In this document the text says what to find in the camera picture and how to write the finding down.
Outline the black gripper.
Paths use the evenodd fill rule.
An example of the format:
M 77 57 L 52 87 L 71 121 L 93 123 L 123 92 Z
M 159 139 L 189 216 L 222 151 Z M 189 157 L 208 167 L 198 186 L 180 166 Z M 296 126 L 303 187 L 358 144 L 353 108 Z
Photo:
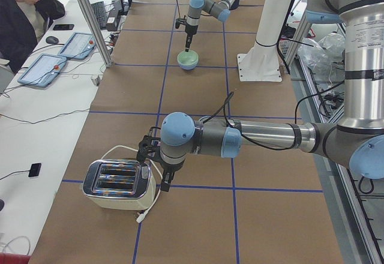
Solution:
M 160 190 L 169 192 L 175 172 L 180 170 L 184 165 L 185 156 L 183 155 L 178 158 L 172 158 L 161 154 L 160 159 L 161 166 L 163 168 Z
M 192 43 L 193 36 L 197 34 L 198 26 L 197 25 L 185 25 L 185 32 L 187 33 L 186 41 L 185 41 L 185 51 L 190 51 L 190 46 Z

